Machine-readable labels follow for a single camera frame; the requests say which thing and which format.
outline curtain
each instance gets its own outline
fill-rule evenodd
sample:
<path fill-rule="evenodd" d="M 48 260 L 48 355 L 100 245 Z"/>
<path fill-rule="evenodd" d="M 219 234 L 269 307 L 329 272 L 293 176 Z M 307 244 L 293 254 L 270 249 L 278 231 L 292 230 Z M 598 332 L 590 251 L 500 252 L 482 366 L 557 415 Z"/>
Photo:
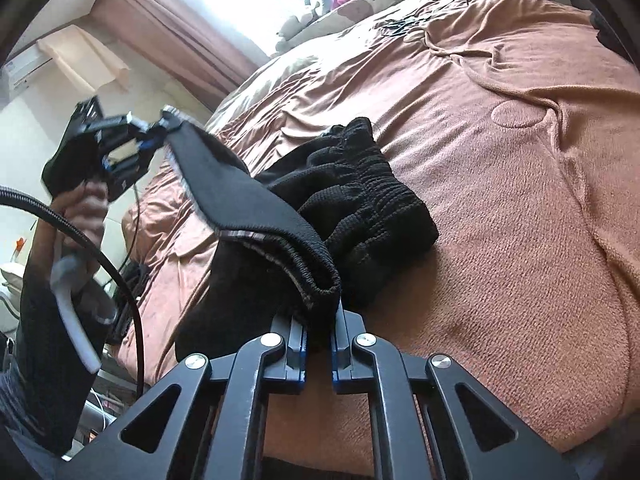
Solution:
<path fill-rule="evenodd" d="M 180 0 L 96 0 L 90 16 L 210 110 L 258 68 Z"/>

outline brown bedspread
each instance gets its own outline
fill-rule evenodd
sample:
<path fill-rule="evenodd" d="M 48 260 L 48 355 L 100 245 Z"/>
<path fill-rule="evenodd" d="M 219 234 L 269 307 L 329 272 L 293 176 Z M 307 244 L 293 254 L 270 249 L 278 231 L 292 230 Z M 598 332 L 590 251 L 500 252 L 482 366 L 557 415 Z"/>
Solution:
<path fill-rule="evenodd" d="M 405 352 L 453 355 L 567 450 L 640 404 L 640 76 L 584 12 L 545 0 L 457 0 L 407 36 L 375 28 L 431 1 L 314 40 L 334 48 L 215 133 L 256 173 L 370 117 L 441 234 L 367 329 Z M 175 363 L 170 333 L 202 293 L 215 241 L 169 168 L 144 201 L 136 253 L 154 269 L 142 300 L 154 382 Z M 132 336 L 119 358 L 134 370 Z M 329 366 L 313 356 L 301 396 L 272 396 L 265 453 L 370 474 L 366 399 L 334 395 Z"/>

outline black cable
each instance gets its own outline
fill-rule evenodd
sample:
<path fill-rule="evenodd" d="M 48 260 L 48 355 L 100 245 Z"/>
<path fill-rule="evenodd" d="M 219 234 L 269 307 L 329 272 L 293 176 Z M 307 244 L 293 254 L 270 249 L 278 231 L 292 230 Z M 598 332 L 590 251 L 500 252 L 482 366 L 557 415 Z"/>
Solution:
<path fill-rule="evenodd" d="M 59 215 L 53 209 L 43 204 L 33 196 L 29 196 L 23 192 L 8 187 L 0 186 L 0 205 L 14 207 L 27 213 L 36 215 L 51 226 L 55 227 L 62 234 L 72 238 L 84 248 L 89 256 L 94 258 L 101 264 L 104 270 L 113 278 L 113 281 L 121 288 L 127 303 L 131 306 L 131 317 L 133 318 L 133 330 L 136 336 L 136 358 L 138 360 L 138 371 L 136 375 L 136 398 L 140 398 L 144 392 L 145 386 L 145 350 L 142 335 L 142 319 L 138 311 L 138 304 L 133 297 L 130 288 L 127 286 L 124 278 L 118 273 L 104 253 L 87 238 L 87 236 L 66 218 Z"/>
<path fill-rule="evenodd" d="M 18 316 L 14 312 L 14 306 L 11 304 L 11 300 L 9 300 L 9 298 L 6 296 L 4 292 L 0 292 L 0 301 L 4 303 L 4 306 L 9 311 L 9 314 L 11 314 L 14 317 L 14 319 L 17 319 L 18 321 L 20 321 L 20 316 Z"/>
<path fill-rule="evenodd" d="M 133 185 L 133 194 L 136 196 L 136 206 L 138 209 L 138 216 L 136 217 L 136 228 L 133 231 L 133 240 L 131 241 L 129 249 L 127 250 L 127 256 L 124 257 L 124 261 L 120 264 L 120 267 L 118 267 L 118 274 L 121 274 L 122 269 L 124 269 L 127 265 L 127 261 L 129 261 L 129 258 L 131 256 L 131 251 L 133 251 L 133 246 L 136 244 L 136 238 L 138 238 L 138 228 L 140 227 L 140 196 L 138 195 L 138 186 L 136 186 L 135 184 Z M 105 283 L 102 288 L 106 288 L 107 285 L 109 285 L 112 281 L 113 278 L 110 278 L 110 280 Z"/>

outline metal pivot screw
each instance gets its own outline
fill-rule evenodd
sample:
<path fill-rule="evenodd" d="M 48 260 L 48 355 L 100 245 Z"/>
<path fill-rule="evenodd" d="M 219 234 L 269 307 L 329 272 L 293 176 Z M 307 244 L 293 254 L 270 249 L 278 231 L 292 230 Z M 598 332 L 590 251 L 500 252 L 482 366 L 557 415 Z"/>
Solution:
<path fill-rule="evenodd" d="M 202 354 L 191 354 L 184 360 L 184 364 L 191 370 L 202 368 L 207 363 L 207 358 Z"/>
<path fill-rule="evenodd" d="M 278 346 L 280 341 L 282 341 L 282 336 L 274 332 L 269 332 L 260 338 L 260 343 L 268 347 Z"/>
<path fill-rule="evenodd" d="M 434 355 L 431 358 L 431 364 L 436 368 L 449 368 L 451 366 L 451 357 L 443 354 Z"/>
<path fill-rule="evenodd" d="M 373 346 L 376 344 L 376 341 L 376 336 L 367 332 L 356 336 L 356 343 L 360 346 Z"/>

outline black knit fabric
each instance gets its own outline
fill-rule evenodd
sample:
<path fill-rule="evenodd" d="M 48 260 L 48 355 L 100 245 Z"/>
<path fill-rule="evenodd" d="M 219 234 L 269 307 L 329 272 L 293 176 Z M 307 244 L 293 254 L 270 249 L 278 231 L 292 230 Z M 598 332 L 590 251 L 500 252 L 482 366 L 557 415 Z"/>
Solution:
<path fill-rule="evenodd" d="M 342 282 L 342 304 L 360 312 L 438 230 L 424 203 L 396 179 L 357 118 L 284 156 L 255 177 L 293 206 L 326 244 Z"/>
<path fill-rule="evenodd" d="M 300 286 L 309 274 L 298 272 L 296 258 L 314 269 L 311 275 L 322 276 L 322 266 L 329 263 L 332 269 L 337 268 L 344 306 L 362 312 L 392 277 L 423 255 L 438 237 L 424 203 L 393 176 L 366 118 L 353 120 L 347 127 L 334 126 L 250 179 L 251 185 L 243 182 L 240 186 L 235 181 L 247 180 L 244 172 L 222 171 L 218 160 L 214 171 L 209 171 L 210 160 L 199 162 L 188 156 L 193 146 L 176 150 L 175 144 L 172 142 L 178 163 L 180 150 L 184 150 L 182 160 L 189 161 L 188 168 L 182 164 L 180 168 L 196 203 L 221 235 L 209 290 L 178 327 L 178 360 L 193 352 L 210 358 L 236 352 L 246 341 L 268 332 L 277 312 L 295 314 L 306 322 L 311 341 L 314 333 L 321 337 L 332 325 L 335 307 L 315 303 L 311 307 L 314 316 L 299 316 L 309 313 L 305 295 L 317 287 Z M 296 227 L 292 222 L 295 217 L 278 218 L 271 209 L 273 200 L 279 205 L 286 202 L 290 208 L 287 214 L 297 212 L 298 222 L 313 227 L 316 237 L 312 247 L 318 240 L 324 242 L 330 259 L 310 257 L 314 254 L 309 250 L 295 253 L 291 249 L 300 245 L 283 242 L 297 240 L 287 231 Z M 233 216 L 235 228 L 239 228 L 239 209 L 244 215 L 243 226 L 251 224 L 252 232 L 265 232 L 268 226 L 280 238 L 272 243 L 247 244 L 243 238 L 226 236 L 220 219 L 229 224 Z M 331 275 L 331 269 L 326 268 L 324 275 Z M 325 285 L 322 290 L 334 288 Z"/>

